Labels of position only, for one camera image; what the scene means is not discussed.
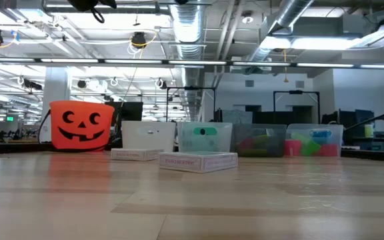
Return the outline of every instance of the white box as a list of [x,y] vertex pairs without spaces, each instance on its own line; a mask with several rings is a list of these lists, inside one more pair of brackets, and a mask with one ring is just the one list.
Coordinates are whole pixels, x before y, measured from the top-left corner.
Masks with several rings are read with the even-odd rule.
[[159,149],[112,149],[112,160],[149,161],[159,158]]
[[161,153],[159,168],[208,173],[238,167],[238,154],[214,152]]

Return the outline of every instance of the small white box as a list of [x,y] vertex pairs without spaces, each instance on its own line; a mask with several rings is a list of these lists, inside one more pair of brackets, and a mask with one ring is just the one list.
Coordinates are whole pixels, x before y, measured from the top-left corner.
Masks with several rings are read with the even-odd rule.
[[159,149],[112,149],[112,160],[149,161],[159,158]]
[[214,152],[161,153],[159,168],[208,173],[238,167],[238,154]]

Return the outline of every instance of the ceiling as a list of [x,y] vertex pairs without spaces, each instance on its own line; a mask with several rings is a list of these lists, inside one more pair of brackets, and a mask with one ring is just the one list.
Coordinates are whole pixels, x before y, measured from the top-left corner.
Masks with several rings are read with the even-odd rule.
[[[118,4],[130,4],[131,8],[137,6],[136,1],[117,1]],[[159,1],[173,4],[173,1]],[[253,21],[251,23],[239,22],[234,34],[235,42],[231,44],[227,57],[244,57],[249,55],[261,42],[259,30],[263,21],[263,16],[270,15],[278,10],[281,1],[247,1],[243,7],[244,11],[251,11]],[[354,15],[368,13],[369,4],[364,1],[345,1],[316,0],[312,6],[306,10],[302,17],[331,17],[337,18],[346,11],[351,10]],[[62,0],[48,0],[50,4],[66,4]],[[214,60],[221,27],[225,21],[227,0],[219,1],[192,1],[192,3],[206,5],[204,22],[204,59]],[[384,9],[384,1],[372,1],[372,11]],[[44,13],[36,9],[21,11],[23,16],[13,17],[7,14],[7,10],[0,10],[0,29],[3,30],[4,45],[13,44],[0,49],[0,57],[51,57],[51,58],[142,58],[142,59],[176,59],[177,49],[172,28],[171,16],[151,15],[151,14],[104,14],[105,23],[98,23],[90,13],[66,13],[52,12]],[[134,32],[144,32],[147,41],[153,40],[142,52],[129,48],[130,37]],[[273,51],[270,54],[272,61],[288,62],[308,62],[308,63],[332,63],[342,61],[342,56],[348,54],[346,51],[316,51],[287,49],[284,52]],[[368,62],[384,63],[384,51],[354,51],[353,55],[363,54]],[[126,97],[126,101],[144,101],[148,109],[148,115],[155,115],[157,120],[165,120],[163,113],[153,114],[150,109],[154,109],[155,104],[161,104],[159,110],[165,108],[165,94],[155,85],[158,79],[166,81],[168,86],[182,87],[182,76],[180,68],[134,68],[134,67],[69,67],[68,71],[72,76],[72,95],[73,99],[81,101],[104,101],[99,96],[75,96],[76,93],[92,92],[91,89],[80,89],[78,81],[102,81],[108,82],[108,93],[124,94],[129,88],[129,82],[134,76],[129,93],[142,94],[143,97]],[[306,73],[311,76],[314,69],[292,69],[291,73]],[[274,68],[272,73],[283,72],[283,68]],[[45,67],[44,66],[19,66],[0,64],[0,91],[24,93],[30,89],[22,87],[19,82],[21,78],[34,81],[45,88]],[[228,78],[226,84],[235,86],[232,77]],[[0,104],[3,111],[11,111],[6,107],[9,103],[4,97],[18,107],[30,107],[40,110],[42,105],[42,91],[34,91],[34,95],[4,95],[0,97]],[[170,103],[170,119],[187,120],[187,111],[180,111],[184,107],[184,92],[180,90],[174,95],[173,102]],[[199,94],[194,93],[196,102],[199,102]],[[28,123],[39,120],[36,117],[26,118]]]

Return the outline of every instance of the jack-o-lantern bucket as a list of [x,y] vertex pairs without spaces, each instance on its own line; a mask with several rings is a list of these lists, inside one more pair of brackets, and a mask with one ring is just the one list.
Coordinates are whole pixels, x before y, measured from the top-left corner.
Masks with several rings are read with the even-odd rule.
[[57,149],[100,149],[106,146],[114,108],[99,103],[54,101],[51,141]]

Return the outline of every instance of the ductwork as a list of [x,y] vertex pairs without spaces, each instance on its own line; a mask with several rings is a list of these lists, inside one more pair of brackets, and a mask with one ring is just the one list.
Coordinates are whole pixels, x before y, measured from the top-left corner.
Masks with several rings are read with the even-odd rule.
[[[171,5],[170,12],[173,17],[173,30],[176,41],[179,43],[199,43],[202,40],[204,6],[200,5]],[[194,45],[178,45],[177,53],[182,60],[200,60],[203,58],[203,48]],[[183,86],[202,87],[203,73],[200,68],[182,68]],[[195,105],[196,99],[186,94],[188,105]],[[197,107],[190,107],[189,114],[194,120],[198,114]]]
[[[279,11],[273,16],[266,17],[263,21],[262,42],[266,36],[274,31],[280,29],[288,29],[287,34],[292,32],[294,23],[302,16],[306,9],[311,6],[314,0],[284,0]],[[260,48],[258,46],[254,52],[248,56],[247,61],[261,62],[266,59],[272,49]],[[254,67],[248,67],[244,69],[243,74],[250,75],[252,73],[259,72],[259,69]]]

